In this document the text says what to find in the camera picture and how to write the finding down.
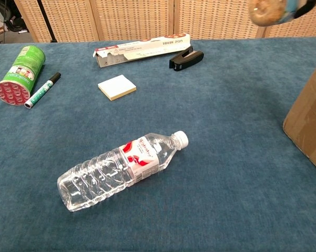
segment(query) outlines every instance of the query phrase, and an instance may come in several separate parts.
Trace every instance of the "green marker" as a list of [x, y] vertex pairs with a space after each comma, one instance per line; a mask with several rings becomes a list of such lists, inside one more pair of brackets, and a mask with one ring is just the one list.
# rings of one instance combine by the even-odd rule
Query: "green marker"
[[32, 106], [41, 99], [41, 97], [57, 82], [60, 77], [61, 74], [59, 72], [55, 73], [39, 90], [36, 91], [35, 94], [33, 94], [32, 97], [25, 102], [25, 107], [31, 109]]

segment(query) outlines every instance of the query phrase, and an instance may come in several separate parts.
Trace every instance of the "yellow sticky notes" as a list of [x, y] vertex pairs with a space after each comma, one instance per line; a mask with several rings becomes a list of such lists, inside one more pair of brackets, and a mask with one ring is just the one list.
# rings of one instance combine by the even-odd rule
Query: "yellow sticky notes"
[[111, 101], [137, 90], [137, 87], [124, 75], [103, 81], [98, 87]]

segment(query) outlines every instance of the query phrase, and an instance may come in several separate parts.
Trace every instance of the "cardboard box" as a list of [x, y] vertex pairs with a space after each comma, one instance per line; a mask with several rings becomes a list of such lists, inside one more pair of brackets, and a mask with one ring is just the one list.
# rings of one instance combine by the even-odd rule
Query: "cardboard box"
[[316, 166], [316, 69], [285, 118], [283, 129]]
[[183, 51], [189, 46], [189, 34], [180, 33], [97, 48], [93, 53], [93, 57], [96, 57], [100, 67], [107, 67], [136, 59]]

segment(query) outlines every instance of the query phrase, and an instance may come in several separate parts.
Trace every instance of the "black stapler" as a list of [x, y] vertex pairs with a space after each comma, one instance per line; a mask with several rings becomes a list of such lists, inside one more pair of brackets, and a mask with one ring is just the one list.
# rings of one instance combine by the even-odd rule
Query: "black stapler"
[[203, 52], [194, 51], [193, 47], [190, 46], [169, 60], [169, 68], [173, 68], [174, 71], [181, 71], [200, 62], [203, 57]]

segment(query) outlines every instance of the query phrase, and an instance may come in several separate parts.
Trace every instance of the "plastic water bottle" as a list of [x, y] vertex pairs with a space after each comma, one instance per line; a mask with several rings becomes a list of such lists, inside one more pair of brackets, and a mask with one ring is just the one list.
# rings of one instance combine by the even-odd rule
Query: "plastic water bottle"
[[150, 133], [78, 164], [57, 180], [62, 201], [71, 212], [95, 205], [164, 170], [187, 145], [183, 131], [170, 137]]

